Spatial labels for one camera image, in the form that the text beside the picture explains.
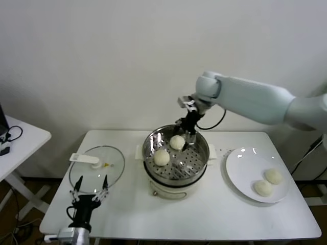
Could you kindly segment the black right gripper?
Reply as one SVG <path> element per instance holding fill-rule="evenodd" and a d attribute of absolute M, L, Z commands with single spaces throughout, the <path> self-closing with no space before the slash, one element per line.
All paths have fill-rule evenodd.
<path fill-rule="evenodd" d="M 173 135 L 177 135 L 180 128 L 184 131 L 182 137 L 185 140 L 182 151 L 185 151 L 187 148 L 193 146 L 196 143 L 196 134 L 195 126 L 197 122 L 204 117 L 204 114 L 201 114 L 197 109 L 192 109 L 188 111 L 185 117 L 179 118 L 175 121 L 173 128 Z"/>

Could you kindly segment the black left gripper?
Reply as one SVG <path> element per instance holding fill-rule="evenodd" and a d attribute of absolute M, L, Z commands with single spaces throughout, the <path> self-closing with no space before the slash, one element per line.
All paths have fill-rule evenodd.
<path fill-rule="evenodd" d="M 95 194 L 80 194 L 80 187 L 83 176 L 75 183 L 73 190 L 70 190 L 70 196 L 76 213 L 73 217 L 72 226 L 90 226 L 90 219 L 94 209 L 97 209 L 101 202 L 109 195 L 109 184 L 107 175 L 104 178 L 102 190 Z"/>

